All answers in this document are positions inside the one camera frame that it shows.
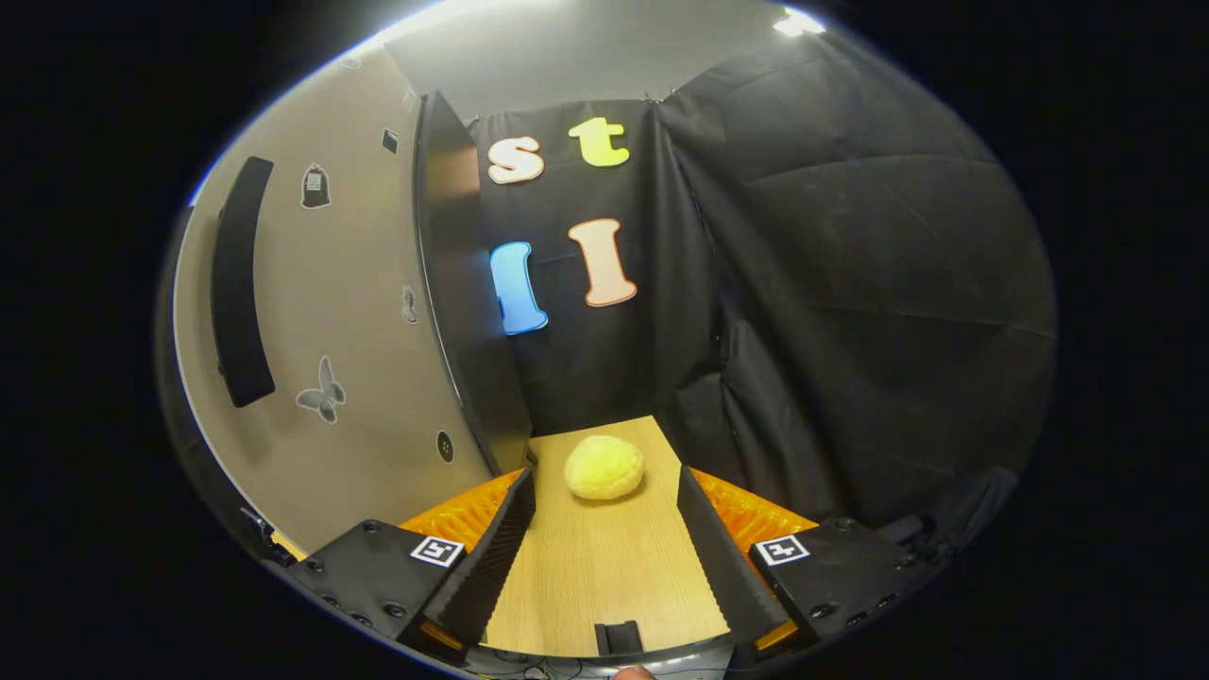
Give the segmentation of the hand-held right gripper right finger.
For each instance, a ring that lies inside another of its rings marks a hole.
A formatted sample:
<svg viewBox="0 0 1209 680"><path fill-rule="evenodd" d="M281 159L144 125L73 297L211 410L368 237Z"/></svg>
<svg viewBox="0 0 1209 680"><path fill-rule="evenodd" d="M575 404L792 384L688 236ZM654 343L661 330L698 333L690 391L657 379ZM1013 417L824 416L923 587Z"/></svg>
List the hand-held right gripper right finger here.
<svg viewBox="0 0 1209 680"><path fill-rule="evenodd" d="M737 662L833 642L929 578L906 537L850 518L808 520L700 469L679 469L676 506Z"/></svg>

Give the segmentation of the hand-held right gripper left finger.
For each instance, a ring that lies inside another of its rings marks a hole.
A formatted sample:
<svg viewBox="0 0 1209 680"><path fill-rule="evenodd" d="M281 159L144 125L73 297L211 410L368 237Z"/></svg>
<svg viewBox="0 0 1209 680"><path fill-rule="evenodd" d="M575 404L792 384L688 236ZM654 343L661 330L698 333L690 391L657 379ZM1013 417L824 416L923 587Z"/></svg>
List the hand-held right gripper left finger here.
<svg viewBox="0 0 1209 680"><path fill-rule="evenodd" d="M533 469L514 469L405 528L358 521L288 567L287 582L388 644L462 662L486 633L533 515Z"/></svg>

